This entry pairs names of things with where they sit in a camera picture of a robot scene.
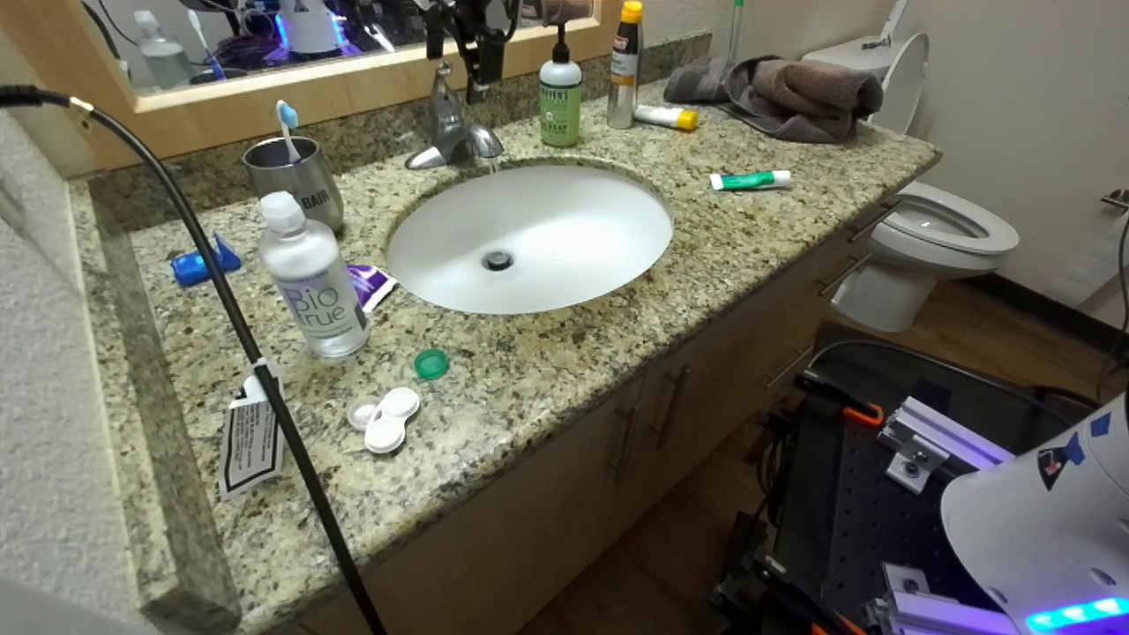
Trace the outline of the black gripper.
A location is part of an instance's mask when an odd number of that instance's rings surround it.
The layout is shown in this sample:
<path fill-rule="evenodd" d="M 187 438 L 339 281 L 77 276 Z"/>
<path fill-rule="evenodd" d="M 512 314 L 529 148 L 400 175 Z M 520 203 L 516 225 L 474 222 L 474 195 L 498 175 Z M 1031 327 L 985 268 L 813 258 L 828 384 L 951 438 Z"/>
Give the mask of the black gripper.
<path fill-rule="evenodd" d="M 503 83 L 504 46 L 520 29 L 520 0 L 453 0 L 453 9 L 458 54 L 469 66 L 467 97 L 483 101 Z"/>

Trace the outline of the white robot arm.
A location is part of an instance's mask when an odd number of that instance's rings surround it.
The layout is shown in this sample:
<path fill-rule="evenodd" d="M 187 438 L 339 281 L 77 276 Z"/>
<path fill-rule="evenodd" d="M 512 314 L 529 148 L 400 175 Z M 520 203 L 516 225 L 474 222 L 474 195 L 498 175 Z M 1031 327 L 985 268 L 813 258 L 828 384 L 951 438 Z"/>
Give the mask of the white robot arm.
<path fill-rule="evenodd" d="M 803 60 L 710 56 L 680 66 L 674 101 L 716 101 L 779 142 L 847 144 L 865 124 L 906 131 L 921 97 L 927 40 L 868 50 L 847 41 Z M 900 330 L 938 277 L 975 276 L 1015 247 L 1015 231 L 925 184 L 906 184 L 832 307 L 879 330 Z M 638 392 L 603 398 L 566 438 L 520 462 L 483 497 L 483 521 L 464 535 L 467 589 L 489 632 L 526 625 L 616 532 L 672 489 L 694 454 L 765 402 L 771 382 L 810 324 L 784 310 L 728 310 L 680 358 Z M 918 532 L 944 532 L 992 604 L 898 601 L 912 628 L 1015 625 L 1035 635 L 1126 628 L 1129 425 L 1118 398 L 1071 430 L 1008 452 L 987 430 L 994 404 L 951 417 L 906 395 L 883 421 L 894 447 L 883 486 L 905 486 Z"/>

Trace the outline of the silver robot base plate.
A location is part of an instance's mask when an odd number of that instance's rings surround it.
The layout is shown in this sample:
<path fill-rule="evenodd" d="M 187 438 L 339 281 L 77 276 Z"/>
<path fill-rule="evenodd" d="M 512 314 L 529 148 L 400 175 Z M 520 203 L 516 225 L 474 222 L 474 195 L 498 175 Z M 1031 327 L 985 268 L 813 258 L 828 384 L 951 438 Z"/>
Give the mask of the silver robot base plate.
<path fill-rule="evenodd" d="M 945 462 L 957 462 L 959 469 L 992 469 L 1008 462 L 1004 445 L 913 395 L 885 417 L 879 438 L 894 447 L 885 471 L 913 494 L 921 494 Z"/>

